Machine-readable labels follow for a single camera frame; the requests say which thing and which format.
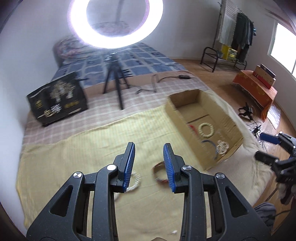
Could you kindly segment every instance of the brown bracelet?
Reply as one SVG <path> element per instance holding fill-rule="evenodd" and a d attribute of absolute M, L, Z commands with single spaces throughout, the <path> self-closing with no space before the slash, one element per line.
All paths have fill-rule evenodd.
<path fill-rule="evenodd" d="M 159 184 L 165 184 L 165 183 L 168 183 L 168 180 L 167 179 L 160 179 L 156 173 L 161 170 L 161 169 L 165 169 L 165 163 L 162 161 L 158 164 L 156 164 L 153 168 L 152 168 L 152 172 L 153 172 L 153 176 L 154 176 L 154 179 L 159 183 Z"/>

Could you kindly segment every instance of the black bag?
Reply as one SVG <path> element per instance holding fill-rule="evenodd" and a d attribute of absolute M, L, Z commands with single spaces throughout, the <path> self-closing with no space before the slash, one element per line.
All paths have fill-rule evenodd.
<path fill-rule="evenodd" d="M 42 126 L 88 109 L 87 99 L 75 72 L 38 88 L 27 98 L 33 115 Z"/>

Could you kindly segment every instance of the triangular cutout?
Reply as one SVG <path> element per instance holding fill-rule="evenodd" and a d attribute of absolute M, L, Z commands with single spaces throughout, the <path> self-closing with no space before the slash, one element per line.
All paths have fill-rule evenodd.
<path fill-rule="evenodd" d="M 230 211 L 231 215 L 234 218 L 243 216 L 248 214 L 247 209 L 244 207 L 244 205 L 239 201 L 237 196 L 231 191 L 229 187 L 225 188 L 226 195 L 228 198 L 229 206 L 230 206 Z"/>
<path fill-rule="evenodd" d="M 67 187 L 64 193 L 56 201 L 56 203 L 50 209 L 52 214 L 65 217 L 68 211 L 69 202 L 72 194 L 73 186 Z"/>

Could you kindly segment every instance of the yellow blanket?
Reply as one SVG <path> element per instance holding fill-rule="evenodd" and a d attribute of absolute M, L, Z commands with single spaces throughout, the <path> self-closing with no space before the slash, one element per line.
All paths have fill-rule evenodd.
<path fill-rule="evenodd" d="M 247 129 L 242 122 L 240 126 Z M 17 177 L 25 226 L 31 225 L 75 171 L 84 174 L 97 172 L 112 163 L 116 155 L 122 154 L 130 141 L 136 145 L 133 170 L 141 175 L 142 182 L 138 189 L 121 194 L 115 202 L 119 239 L 150 241 L 161 237 L 167 241 L 179 240 L 184 196 L 173 194 L 168 187 L 156 183 L 151 168 L 163 160 L 163 145 L 169 142 L 175 154 L 182 156 L 186 164 L 201 172 L 203 170 L 163 106 L 85 131 L 56 144 L 26 146 Z M 252 159 L 256 150 L 255 139 L 246 134 L 244 144 L 236 152 L 244 156 L 235 156 L 235 153 L 209 171 L 210 174 L 217 169 L 224 172 L 251 203 L 262 193 L 270 177 L 268 168 Z"/>

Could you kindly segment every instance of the wooden floor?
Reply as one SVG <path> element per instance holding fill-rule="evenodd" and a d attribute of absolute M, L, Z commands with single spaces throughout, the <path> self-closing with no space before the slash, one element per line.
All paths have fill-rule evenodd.
<path fill-rule="evenodd" d="M 249 106 L 254 106 L 256 109 L 256 116 L 254 117 L 255 121 L 261 121 L 260 119 L 260 110 L 254 101 L 249 98 L 246 94 L 244 94 L 241 90 L 236 88 L 235 86 L 231 85 L 234 77 L 238 72 L 235 71 L 225 71 L 225 70 L 216 70 L 214 73 L 210 71 L 205 65 L 200 65 L 200 61 L 197 60 L 184 60 L 184 59 L 175 59 L 176 62 L 182 64 L 187 70 L 194 73 L 198 76 L 207 86 L 209 86 L 213 91 L 215 91 L 221 98 L 227 101 L 233 109 L 238 112 L 238 108 L 241 108 L 245 105 L 245 102 L 248 102 Z M 291 122 L 281 111 L 281 119 L 279 123 L 279 127 L 275 130 L 270 121 L 267 119 L 262 124 L 262 131 L 269 133 L 269 134 L 277 134 L 278 132 L 282 131 L 287 133 L 291 136 L 296 137 L 296 131 L 294 130 Z M 289 157 L 289 154 L 284 151 L 280 146 L 267 144 L 266 148 L 269 154 L 279 157 L 280 160 L 285 160 Z M 274 191 L 276 187 L 275 177 L 273 176 L 270 180 L 268 186 L 266 187 L 264 193 L 262 194 L 261 198 L 255 204 L 257 206 L 260 203 L 263 203 L 269 195 Z M 269 200 L 270 203 L 273 203 L 276 206 L 277 213 L 289 210 L 290 204 L 288 206 L 284 206 L 281 204 L 280 200 L 277 198 L 277 192 L 273 195 L 273 197 Z M 276 217 L 274 229 L 277 228 L 282 220 L 286 217 L 287 213 L 281 214 Z"/>

